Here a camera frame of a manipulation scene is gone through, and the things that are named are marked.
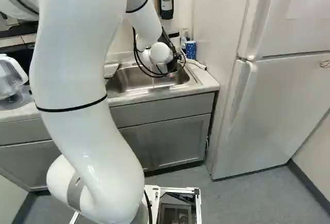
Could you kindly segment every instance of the gray floor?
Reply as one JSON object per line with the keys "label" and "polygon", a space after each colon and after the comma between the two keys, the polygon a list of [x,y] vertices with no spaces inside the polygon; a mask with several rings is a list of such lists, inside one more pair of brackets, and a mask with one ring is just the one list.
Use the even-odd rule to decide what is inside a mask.
{"label": "gray floor", "polygon": [[[146,179],[166,187],[200,187],[204,224],[326,224],[330,217],[286,167],[212,182],[205,166]],[[24,224],[66,224],[73,211],[52,196],[37,199]],[[79,224],[92,222],[81,219]]]}

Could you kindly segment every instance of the logo on refrigerator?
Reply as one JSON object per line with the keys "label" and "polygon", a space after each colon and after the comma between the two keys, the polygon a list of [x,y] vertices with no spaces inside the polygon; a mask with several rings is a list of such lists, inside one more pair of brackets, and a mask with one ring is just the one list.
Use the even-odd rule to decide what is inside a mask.
{"label": "logo on refrigerator", "polygon": [[321,68],[330,68],[330,60],[324,60],[320,63]]}

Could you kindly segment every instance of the blue cup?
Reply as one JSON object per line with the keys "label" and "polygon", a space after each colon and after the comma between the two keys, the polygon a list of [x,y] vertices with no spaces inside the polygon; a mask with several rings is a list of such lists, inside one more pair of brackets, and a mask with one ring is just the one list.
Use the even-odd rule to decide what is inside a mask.
{"label": "blue cup", "polygon": [[196,41],[191,40],[186,42],[187,58],[196,60]]}

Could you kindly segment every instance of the black cable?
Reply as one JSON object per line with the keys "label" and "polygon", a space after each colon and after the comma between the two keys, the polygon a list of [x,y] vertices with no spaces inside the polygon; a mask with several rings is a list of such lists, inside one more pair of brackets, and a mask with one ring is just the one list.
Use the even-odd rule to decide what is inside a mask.
{"label": "black cable", "polygon": [[140,63],[138,62],[138,59],[137,59],[137,56],[136,56],[136,52],[134,52],[134,57],[135,57],[136,64],[138,65],[138,67],[140,68],[140,70],[142,72],[144,72],[147,76],[150,76],[152,78],[163,78],[163,77],[165,77],[165,76],[152,76],[149,73],[145,72],[144,69],[141,67]]}
{"label": "black cable", "polygon": [[[160,73],[156,73],[156,72],[153,72],[153,71],[151,71],[147,66],[145,66],[145,64],[142,62],[142,60],[140,59],[140,56],[139,56],[139,54],[138,54],[138,49],[137,49],[137,46],[136,46],[136,31],[135,31],[135,29],[133,28],[133,51],[134,51],[134,57],[135,57],[135,61],[136,61],[136,63],[137,63],[137,65],[138,65],[138,67],[140,68],[140,70],[142,71],[142,72],[144,72],[146,75],[148,75],[148,76],[150,76],[150,77],[153,77],[153,78],[163,78],[163,77],[166,77],[169,73],[172,73],[173,72],[173,70],[177,67],[177,63],[173,66],[173,68],[171,69],[171,70],[169,70],[168,72],[166,72],[166,73],[163,73],[160,69],[159,69],[159,67],[158,67],[158,65],[156,65],[156,67],[157,67],[157,69],[160,71]],[[173,48],[172,48],[172,51],[174,52],[174,59],[176,60],[176,61],[178,61],[178,57],[179,57],[179,55],[178,55],[178,53],[176,52],[176,50],[175,50],[175,48],[174,48],[174,50],[173,50]],[[143,69],[142,69],[142,67],[141,67],[141,65],[144,67],[144,69],[145,70],[147,70],[148,72],[150,72],[151,74],[153,74],[153,75],[150,75],[149,73],[147,73],[147,72],[145,72]]]}
{"label": "black cable", "polygon": [[146,74],[146,72],[144,70],[142,70],[142,72],[144,72],[146,75],[150,76],[150,77],[154,77],[154,78],[162,78],[162,77],[165,77],[167,74],[164,74],[164,73],[155,73],[151,70],[149,70],[149,68],[147,66],[145,66],[145,64],[142,62],[142,60],[140,59],[140,56],[138,54],[138,49],[137,49],[137,46],[136,46],[136,32],[135,32],[135,29],[133,28],[133,51],[134,51],[134,57],[135,57],[135,61],[137,62],[140,70],[142,70],[141,66],[139,65],[139,62],[140,64],[142,64],[142,66],[147,70],[149,71],[150,73],[156,75],[156,76],[152,76],[150,74]]}
{"label": "black cable", "polygon": [[151,204],[150,204],[150,201],[149,201],[149,197],[148,197],[148,195],[145,191],[144,191],[144,196],[145,196],[146,206],[148,208],[149,224],[153,224],[153,213],[152,213],[152,210],[151,210]]}

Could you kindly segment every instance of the gray cabinet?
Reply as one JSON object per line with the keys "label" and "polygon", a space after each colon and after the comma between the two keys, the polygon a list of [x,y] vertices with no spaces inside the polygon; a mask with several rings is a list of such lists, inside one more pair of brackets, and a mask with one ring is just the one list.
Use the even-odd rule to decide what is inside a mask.
{"label": "gray cabinet", "polygon": [[201,161],[211,114],[120,129],[144,170]]}
{"label": "gray cabinet", "polygon": [[53,141],[0,147],[0,167],[5,177],[25,189],[46,186],[50,165],[61,155]]}
{"label": "gray cabinet", "polygon": [[150,124],[147,146],[155,169],[201,161],[211,114]]}
{"label": "gray cabinet", "polygon": [[121,135],[125,138],[133,150],[136,157],[139,159],[143,170],[151,170],[151,158],[146,146],[146,134],[140,126],[131,128],[119,129]]}
{"label": "gray cabinet", "polygon": [[[145,171],[204,159],[214,93],[110,108]],[[0,124],[0,174],[26,190],[46,189],[60,151],[40,118]]]}

